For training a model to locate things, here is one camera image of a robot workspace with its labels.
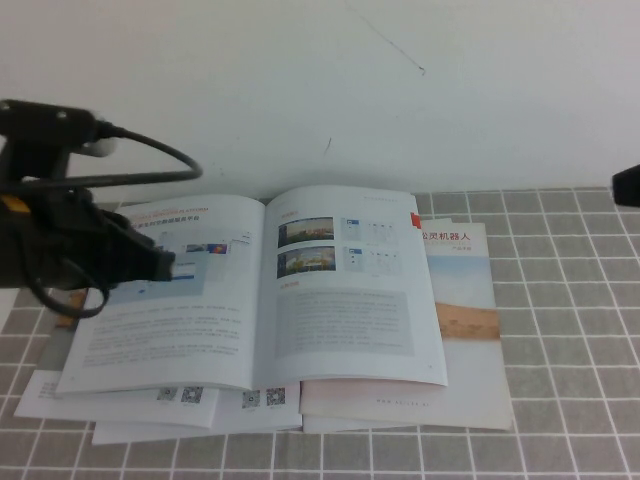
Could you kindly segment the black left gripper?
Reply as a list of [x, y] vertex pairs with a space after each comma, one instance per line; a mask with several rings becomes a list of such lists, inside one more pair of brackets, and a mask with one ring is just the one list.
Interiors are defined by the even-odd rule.
[[1, 196], [1, 286], [71, 290], [171, 281], [175, 253], [155, 246], [86, 190]]

